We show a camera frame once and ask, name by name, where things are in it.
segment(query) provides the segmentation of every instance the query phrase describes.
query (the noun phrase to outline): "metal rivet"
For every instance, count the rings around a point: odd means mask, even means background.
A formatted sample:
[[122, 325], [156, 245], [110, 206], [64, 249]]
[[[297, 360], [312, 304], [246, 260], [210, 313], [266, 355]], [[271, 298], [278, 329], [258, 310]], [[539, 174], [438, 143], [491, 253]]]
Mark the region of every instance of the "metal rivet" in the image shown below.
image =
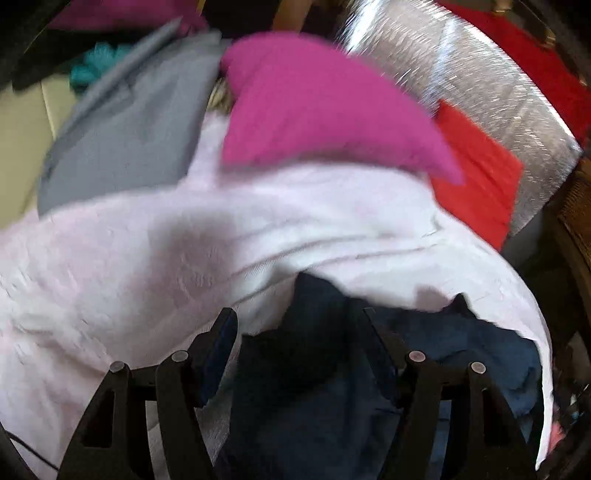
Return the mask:
[[481, 364], [480, 362], [474, 362], [470, 365], [470, 367], [477, 373], [482, 375], [484, 372], [486, 372], [486, 366], [485, 364]]
[[174, 352], [172, 357], [173, 362], [177, 362], [178, 364], [184, 362], [187, 358], [189, 358], [189, 354], [185, 350]]
[[425, 361], [425, 359], [426, 359], [426, 356], [425, 356], [425, 354], [424, 354], [423, 352], [420, 352], [419, 350], [413, 350], [412, 352], [410, 352], [410, 353], [408, 354], [408, 357], [409, 357], [409, 358], [410, 358], [410, 359], [411, 359], [413, 362], [416, 362], [416, 363], [418, 363], [418, 364], [419, 364], [419, 363], [421, 363], [421, 362], [424, 362], [424, 361]]
[[117, 372], [121, 372], [124, 368], [125, 368], [125, 364], [123, 362], [120, 362], [119, 360], [117, 360], [116, 362], [113, 362], [111, 364], [111, 366], [109, 367], [109, 372], [111, 372], [112, 374], [115, 374]]

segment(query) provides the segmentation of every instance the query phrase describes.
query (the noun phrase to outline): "pink clothing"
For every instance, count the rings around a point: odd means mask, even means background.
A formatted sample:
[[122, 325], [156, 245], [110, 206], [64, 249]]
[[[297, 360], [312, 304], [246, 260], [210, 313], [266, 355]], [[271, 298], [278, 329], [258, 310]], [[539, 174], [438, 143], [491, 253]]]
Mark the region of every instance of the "pink clothing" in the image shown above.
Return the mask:
[[72, 0], [49, 24], [56, 30], [156, 29], [183, 17], [180, 35], [207, 26], [194, 0]]
[[222, 69], [236, 98], [226, 165], [341, 153], [462, 182], [462, 169], [427, 112], [373, 68], [319, 38], [255, 34], [226, 51]]

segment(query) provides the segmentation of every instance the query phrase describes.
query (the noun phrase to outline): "navy blue cloth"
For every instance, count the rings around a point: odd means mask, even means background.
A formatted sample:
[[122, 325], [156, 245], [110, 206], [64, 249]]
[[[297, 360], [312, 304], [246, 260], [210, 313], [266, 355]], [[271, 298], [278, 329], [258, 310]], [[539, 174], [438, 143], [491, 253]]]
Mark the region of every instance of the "navy blue cloth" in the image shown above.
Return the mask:
[[[234, 383], [230, 433], [216, 462], [222, 479], [374, 480], [401, 412], [379, 392], [353, 327], [363, 308], [410, 349], [445, 365], [486, 365], [527, 438], [539, 396], [537, 348], [512, 330], [479, 320], [463, 296], [437, 313], [370, 305], [326, 280], [300, 274], [277, 330], [244, 336]], [[449, 402], [428, 478], [443, 465]]]

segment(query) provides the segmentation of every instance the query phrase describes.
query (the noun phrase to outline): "black cord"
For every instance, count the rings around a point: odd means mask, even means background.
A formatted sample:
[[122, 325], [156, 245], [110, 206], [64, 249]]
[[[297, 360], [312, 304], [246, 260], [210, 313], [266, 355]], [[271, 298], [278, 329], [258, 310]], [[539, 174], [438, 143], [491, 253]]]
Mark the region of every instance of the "black cord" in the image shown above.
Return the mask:
[[16, 435], [14, 435], [13, 433], [10, 432], [6, 432], [6, 435], [8, 435], [8, 438], [10, 438], [13, 442], [17, 442], [20, 445], [22, 445], [23, 447], [25, 447], [27, 450], [29, 450], [29, 452], [31, 452], [33, 455], [35, 455], [37, 458], [39, 458], [40, 461], [42, 461], [43, 463], [45, 463], [47, 466], [50, 466], [51, 468], [53, 468], [55, 471], [58, 471], [58, 468], [53, 465], [53, 463], [51, 463], [49, 460], [44, 459], [41, 455], [39, 455], [35, 450], [33, 450], [31, 447], [29, 447], [25, 442], [23, 442], [19, 437], [17, 437]]

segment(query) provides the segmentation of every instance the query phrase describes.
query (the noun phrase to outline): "silver insulation material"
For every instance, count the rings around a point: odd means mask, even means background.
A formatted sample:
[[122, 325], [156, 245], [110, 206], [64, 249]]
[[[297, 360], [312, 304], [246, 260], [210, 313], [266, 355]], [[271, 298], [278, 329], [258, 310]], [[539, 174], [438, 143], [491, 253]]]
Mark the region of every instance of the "silver insulation material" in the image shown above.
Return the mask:
[[476, 27], [430, 0], [352, 0], [337, 41], [377, 62], [431, 113], [462, 110], [524, 164], [510, 235], [546, 204], [581, 148], [530, 78]]

